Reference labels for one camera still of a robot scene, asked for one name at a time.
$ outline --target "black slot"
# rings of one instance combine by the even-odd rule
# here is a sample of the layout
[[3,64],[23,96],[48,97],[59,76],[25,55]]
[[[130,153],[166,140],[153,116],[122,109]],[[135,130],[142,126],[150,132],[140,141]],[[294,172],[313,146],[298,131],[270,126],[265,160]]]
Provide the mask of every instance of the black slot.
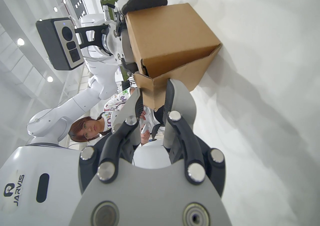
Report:
[[72,62],[77,62],[78,60],[80,60],[80,55],[78,52],[78,49],[73,49],[71,51],[69,51]]
[[66,46],[67,46],[67,48],[68,48],[69,50],[71,50],[71,49],[76,48],[76,43],[75,43],[74,41],[71,41],[71,42],[68,42],[68,43],[66,44]]
[[46,200],[48,193],[48,185],[49,175],[47,173],[44,173],[39,177],[38,191],[36,197],[37,202],[42,203]]

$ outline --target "box flap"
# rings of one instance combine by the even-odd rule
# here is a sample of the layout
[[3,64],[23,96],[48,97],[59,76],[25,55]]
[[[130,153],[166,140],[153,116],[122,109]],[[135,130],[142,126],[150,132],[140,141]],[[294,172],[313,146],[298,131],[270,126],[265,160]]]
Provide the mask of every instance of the box flap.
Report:
[[192,91],[202,79],[208,66],[221,49],[221,46],[222,44],[219,44],[207,57],[182,65],[154,79],[140,73],[135,73],[135,82],[139,88],[142,88],[143,104],[155,110],[164,105],[169,78],[180,80],[189,91]]

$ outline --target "metal screw head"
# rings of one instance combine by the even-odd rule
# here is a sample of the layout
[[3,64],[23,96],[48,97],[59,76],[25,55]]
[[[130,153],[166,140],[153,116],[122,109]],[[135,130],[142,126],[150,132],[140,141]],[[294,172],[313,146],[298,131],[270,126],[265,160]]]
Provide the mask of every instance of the metal screw head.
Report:
[[183,212],[184,226],[209,226],[210,217],[207,210],[199,203],[190,203]]
[[177,111],[172,111],[169,113],[169,119],[172,121],[179,121],[181,119],[181,114]]
[[94,155],[94,152],[95,150],[92,146],[87,146],[81,151],[80,158],[82,160],[89,160]]
[[101,181],[107,181],[113,177],[116,171],[116,167],[111,162],[103,162],[100,164],[97,170],[97,176]]
[[202,182],[205,180],[206,177],[206,171],[198,163],[192,163],[188,166],[188,175],[194,182]]
[[119,223],[119,209],[115,203],[100,203],[92,214],[93,226],[116,226]]
[[125,123],[129,126],[133,126],[137,123],[137,117],[131,115],[125,120]]
[[210,155],[216,163],[222,163],[224,161],[224,155],[219,149],[212,149]]

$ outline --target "brown hair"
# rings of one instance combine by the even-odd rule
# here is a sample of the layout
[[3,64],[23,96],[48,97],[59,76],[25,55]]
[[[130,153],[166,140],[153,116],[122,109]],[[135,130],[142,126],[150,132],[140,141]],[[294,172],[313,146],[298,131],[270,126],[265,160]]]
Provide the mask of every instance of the brown hair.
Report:
[[[99,115],[99,117],[97,118],[97,120],[100,120],[102,118],[102,114],[101,113]],[[77,143],[84,143],[84,142],[89,142],[91,140],[94,140],[94,139],[97,139],[99,137],[99,135],[93,137],[93,138],[90,138],[90,139],[87,139],[85,136],[79,136],[77,135],[78,132],[80,132],[83,128],[83,124],[86,122],[86,121],[97,121],[97,120],[94,120],[92,119],[90,116],[87,116],[87,117],[83,117],[77,121],[75,121],[71,127],[70,127],[70,131],[68,132],[68,135],[70,136],[71,140],[72,141],[75,141]],[[103,136],[107,135],[108,133],[111,132],[111,129],[105,131],[105,132],[100,132],[100,134],[102,134]]]

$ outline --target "white wall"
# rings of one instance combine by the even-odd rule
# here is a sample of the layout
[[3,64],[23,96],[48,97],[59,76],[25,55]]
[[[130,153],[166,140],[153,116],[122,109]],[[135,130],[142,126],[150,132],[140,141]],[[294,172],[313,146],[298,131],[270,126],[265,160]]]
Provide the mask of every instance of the white wall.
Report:
[[224,44],[192,94],[233,225],[319,225],[320,0],[180,2]]

